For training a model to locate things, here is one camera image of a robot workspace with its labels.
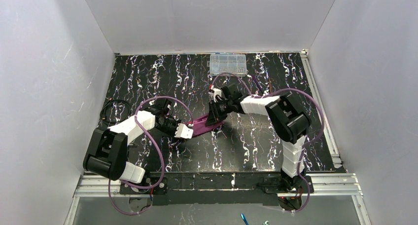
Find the purple handled utensil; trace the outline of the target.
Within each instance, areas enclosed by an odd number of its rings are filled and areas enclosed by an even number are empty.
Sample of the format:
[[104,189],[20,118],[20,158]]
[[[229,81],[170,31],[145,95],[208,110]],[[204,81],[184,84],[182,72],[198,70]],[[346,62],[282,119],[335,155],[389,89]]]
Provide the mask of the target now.
[[264,89],[260,85],[259,81],[256,79],[256,77],[254,75],[251,75],[251,79],[255,83],[255,85],[257,86],[257,88],[259,90],[259,95],[263,96],[264,95]]

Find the clear plastic compartment box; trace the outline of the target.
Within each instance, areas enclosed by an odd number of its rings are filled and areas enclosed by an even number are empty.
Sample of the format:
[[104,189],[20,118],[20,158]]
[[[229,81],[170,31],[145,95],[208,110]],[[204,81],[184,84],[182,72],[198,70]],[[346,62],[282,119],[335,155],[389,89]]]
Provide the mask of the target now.
[[221,73],[245,76],[247,74],[246,56],[244,54],[211,54],[209,59],[209,74],[216,76]]

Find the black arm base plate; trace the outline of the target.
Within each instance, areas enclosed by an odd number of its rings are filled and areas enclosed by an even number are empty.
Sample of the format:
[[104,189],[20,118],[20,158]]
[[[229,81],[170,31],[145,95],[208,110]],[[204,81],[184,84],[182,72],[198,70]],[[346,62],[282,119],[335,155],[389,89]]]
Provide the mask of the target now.
[[175,204],[262,204],[278,206],[287,201],[301,205],[301,197],[314,192],[312,179],[305,176],[299,188],[279,188],[280,172],[168,172],[153,189],[120,186],[121,195],[152,195],[155,206]]

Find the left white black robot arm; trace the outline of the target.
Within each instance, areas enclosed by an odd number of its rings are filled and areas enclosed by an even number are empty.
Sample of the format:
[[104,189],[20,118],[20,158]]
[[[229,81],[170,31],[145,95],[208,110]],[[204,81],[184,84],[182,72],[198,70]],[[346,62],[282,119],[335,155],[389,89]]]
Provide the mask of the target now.
[[173,102],[169,99],[152,100],[125,121],[111,126],[98,127],[93,131],[83,168],[112,181],[121,180],[139,184],[145,169],[128,161],[128,145],[144,134],[144,130],[158,129],[174,136],[180,120],[169,116]]

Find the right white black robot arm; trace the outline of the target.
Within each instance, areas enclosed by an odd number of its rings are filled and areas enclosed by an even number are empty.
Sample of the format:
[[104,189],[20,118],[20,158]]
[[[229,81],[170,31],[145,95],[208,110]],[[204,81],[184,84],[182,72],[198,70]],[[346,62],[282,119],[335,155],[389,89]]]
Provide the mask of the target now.
[[267,116],[282,141],[283,163],[280,170],[279,188],[299,188],[304,172],[303,145],[311,120],[297,106],[291,95],[262,97],[243,94],[234,84],[220,89],[209,89],[209,113],[205,126],[213,126],[226,119],[229,113]]

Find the purple cloth napkin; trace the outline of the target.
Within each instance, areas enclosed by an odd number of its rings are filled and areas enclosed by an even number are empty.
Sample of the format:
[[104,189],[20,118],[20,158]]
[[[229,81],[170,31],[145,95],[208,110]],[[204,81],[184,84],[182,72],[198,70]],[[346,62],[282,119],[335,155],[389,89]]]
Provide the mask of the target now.
[[204,114],[200,116],[199,118],[193,120],[192,138],[208,133],[224,124],[224,121],[220,121],[220,122],[216,122],[213,125],[206,126],[208,116],[209,116],[208,114]]

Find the aluminium frame rail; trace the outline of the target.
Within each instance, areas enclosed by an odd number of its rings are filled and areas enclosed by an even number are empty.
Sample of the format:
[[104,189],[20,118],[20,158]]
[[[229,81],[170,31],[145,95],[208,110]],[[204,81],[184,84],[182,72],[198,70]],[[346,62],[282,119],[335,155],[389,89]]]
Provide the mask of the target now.
[[[188,120],[208,111],[208,89],[237,83],[268,94],[297,88],[320,97],[306,51],[247,53],[247,75],[215,79],[209,54],[118,55],[105,112],[121,121],[145,99],[168,95],[171,115]],[[305,152],[313,192],[279,192],[282,143],[267,117],[232,113],[225,124],[181,142],[152,131],[165,160],[165,178],[153,190],[85,173],[76,188],[67,225],[368,225],[357,176],[347,173],[329,127]]]

